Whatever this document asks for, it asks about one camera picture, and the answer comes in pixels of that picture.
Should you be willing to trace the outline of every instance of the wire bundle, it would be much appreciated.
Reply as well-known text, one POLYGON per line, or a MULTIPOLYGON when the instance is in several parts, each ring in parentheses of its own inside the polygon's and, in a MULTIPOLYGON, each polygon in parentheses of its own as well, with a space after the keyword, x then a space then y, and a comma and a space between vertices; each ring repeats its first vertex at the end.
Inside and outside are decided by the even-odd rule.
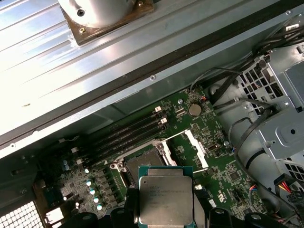
POLYGON ((258 209, 255 207, 254 203, 251 200, 252 192, 257 191, 256 185, 253 185, 249 188, 249 203, 255 209, 255 212, 259 212, 258 209))
POLYGON ((282 184, 279 184, 279 188, 283 189, 284 191, 287 191, 288 193, 291 193, 291 189, 288 187, 285 181, 283 181, 282 184))
POLYGON ((304 29, 296 28, 287 32, 275 34, 271 38, 265 39, 254 47, 252 53, 257 57, 259 55, 268 54, 268 51, 274 48, 283 48, 302 42, 304 42, 304 29))

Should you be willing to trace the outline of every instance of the colorful wires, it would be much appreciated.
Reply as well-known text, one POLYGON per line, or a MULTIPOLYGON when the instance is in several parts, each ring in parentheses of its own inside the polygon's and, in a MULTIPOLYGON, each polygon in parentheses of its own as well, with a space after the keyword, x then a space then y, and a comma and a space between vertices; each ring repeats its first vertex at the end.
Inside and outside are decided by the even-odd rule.
POLYGON ((206 96, 202 96, 200 99, 201 99, 202 101, 207 101, 207 100, 208 100, 208 98, 207 98, 206 96))
POLYGON ((249 203, 255 209, 255 212, 259 212, 251 200, 252 192, 254 192, 254 191, 257 191, 257 187, 255 184, 249 188, 249 203))
POLYGON ((291 193, 290 188, 287 186, 286 182, 283 181, 281 184, 279 184, 279 188, 283 189, 284 191, 287 191, 288 193, 291 193))
POLYGON ((256 191, 256 190, 257 190, 257 187, 255 184, 249 188, 249 191, 256 191))

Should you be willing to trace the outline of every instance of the capacitor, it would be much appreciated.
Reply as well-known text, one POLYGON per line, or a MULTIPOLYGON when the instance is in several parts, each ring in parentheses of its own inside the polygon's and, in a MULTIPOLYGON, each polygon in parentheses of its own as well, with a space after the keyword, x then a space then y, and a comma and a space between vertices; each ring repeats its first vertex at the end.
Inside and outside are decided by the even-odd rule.
POLYGON ((86 182, 86 185, 87 185, 87 186, 91 186, 91 185, 92 185, 91 180, 88 180, 88 181, 86 182))
POLYGON ((63 200, 66 201, 73 196, 73 193, 69 193, 63 197, 63 200))
POLYGON ((98 203, 99 202, 99 196, 94 197, 93 201, 94 201, 94 203, 98 203))
POLYGON ((90 194, 91 194, 91 195, 95 195, 95 192, 96 192, 95 189, 91 189, 91 190, 90 190, 90 194))
POLYGON ((101 210, 103 208, 103 206, 101 206, 100 204, 97 205, 97 210, 101 210))

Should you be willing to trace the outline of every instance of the cable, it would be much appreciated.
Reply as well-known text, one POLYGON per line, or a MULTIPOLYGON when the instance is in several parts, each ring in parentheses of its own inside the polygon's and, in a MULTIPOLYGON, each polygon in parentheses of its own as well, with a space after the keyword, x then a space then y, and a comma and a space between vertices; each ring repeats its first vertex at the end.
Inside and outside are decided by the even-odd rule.
POLYGON ((227 68, 222 68, 222 67, 213 67, 207 71, 205 71, 203 74, 201 74, 197 79, 194 80, 194 82, 192 82, 191 86, 190 86, 190 92, 193 93, 193 87, 194 85, 200 81, 206 74, 210 73, 211 71, 214 71, 214 70, 224 70, 224 71, 227 71, 227 72, 231 72, 231 73, 235 73, 235 74, 241 74, 242 72, 239 72, 239 71, 236 71, 236 70, 233 70, 233 69, 227 69, 227 68))
MULTIPOLYGON (((254 59, 252 56, 250 56, 248 59, 245 60, 245 62, 241 65, 238 71, 242 71, 241 74, 243 74, 243 70, 247 68, 248 65, 251 65, 254 63, 254 59)), ((229 86, 232 84, 234 80, 238 77, 239 74, 232 75, 228 77, 225 82, 216 90, 216 92, 210 97, 211 104, 216 103, 223 94, 227 91, 229 86)))
POLYGON ((296 217, 297 217, 296 214, 292 214, 291 216, 289 216, 286 219, 284 219, 284 222, 282 224, 285 225, 287 222, 289 222, 290 220, 292 220, 292 219, 294 219, 296 217))
POLYGON ((229 128, 229 131, 228 131, 228 142, 229 142, 229 145, 231 145, 232 147, 234 147, 234 146, 232 145, 232 141, 231 141, 231 132, 232 132, 232 129, 234 128, 235 125, 240 124, 241 122, 243 122, 243 121, 245 121, 245 120, 248 120, 248 121, 252 124, 252 121, 251 121, 250 118, 244 117, 244 118, 242 118, 242 119, 240 119, 240 120, 238 120, 238 121, 235 121, 235 122, 230 126, 230 128, 229 128))
POLYGON ((245 168, 245 166, 243 165, 240 157, 238 156, 239 150, 242 147, 243 143, 245 142, 245 140, 248 138, 248 136, 261 124, 263 123, 269 116, 271 115, 271 110, 270 109, 266 109, 264 111, 264 113, 256 120, 254 121, 250 127, 243 133, 243 135, 240 138, 239 143, 236 146, 236 149, 234 151, 234 158, 237 162, 237 164, 239 165, 239 167, 251 178, 251 180, 253 180, 256 185, 259 188, 262 188, 263 190, 269 192, 274 198, 276 198, 278 201, 286 204, 286 206, 292 210, 293 212, 296 211, 296 209, 290 205, 289 203, 287 203, 285 200, 283 200, 282 198, 278 197, 276 194, 274 194, 272 191, 270 191, 268 188, 266 188, 263 184, 261 184, 256 178, 254 178, 251 173, 245 168))
POLYGON ((254 160, 257 156, 259 156, 259 155, 261 155, 261 154, 263 154, 263 153, 265 153, 265 151, 261 150, 261 151, 259 151, 259 152, 256 152, 254 155, 252 155, 252 156, 249 158, 249 160, 247 161, 245 168, 248 170, 249 167, 250 167, 250 165, 251 165, 251 163, 253 162, 253 160, 254 160))
POLYGON ((239 98, 235 98, 233 100, 227 101, 227 102, 225 102, 223 104, 214 106, 213 108, 215 110, 217 110, 217 109, 224 108, 226 106, 232 105, 232 104, 234 104, 234 103, 236 103, 238 101, 247 101, 247 102, 250 102, 250 103, 255 104, 257 106, 261 106, 264 109, 269 108, 271 106, 270 104, 267 104, 265 102, 261 102, 261 101, 257 101, 257 100, 253 100, 253 99, 249 99, 249 98, 244 98, 244 97, 239 97, 239 98))
POLYGON ((214 108, 214 110, 217 110, 217 109, 224 108, 224 107, 227 107, 229 105, 232 105, 232 104, 234 104, 238 101, 239 101, 238 99, 233 99, 233 100, 227 101, 225 103, 222 103, 220 105, 214 106, 213 108, 214 108))

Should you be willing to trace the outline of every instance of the chip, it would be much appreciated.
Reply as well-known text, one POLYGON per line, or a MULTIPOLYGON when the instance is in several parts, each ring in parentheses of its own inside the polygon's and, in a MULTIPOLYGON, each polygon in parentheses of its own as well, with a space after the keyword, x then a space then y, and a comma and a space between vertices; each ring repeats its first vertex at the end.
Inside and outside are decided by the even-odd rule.
POLYGON ((232 181, 235 181, 239 178, 239 175, 237 172, 233 172, 232 174, 230 174, 230 178, 232 181))
POLYGON ((250 208, 247 208, 245 210, 243 210, 244 215, 252 213, 252 210, 250 208))
POLYGON ((153 148, 139 155, 138 157, 131 158, 126 162, 127 170, 136 187, 139 166, 163 166, 163 162, 159 156, 158 150, 156 148, 153 148))

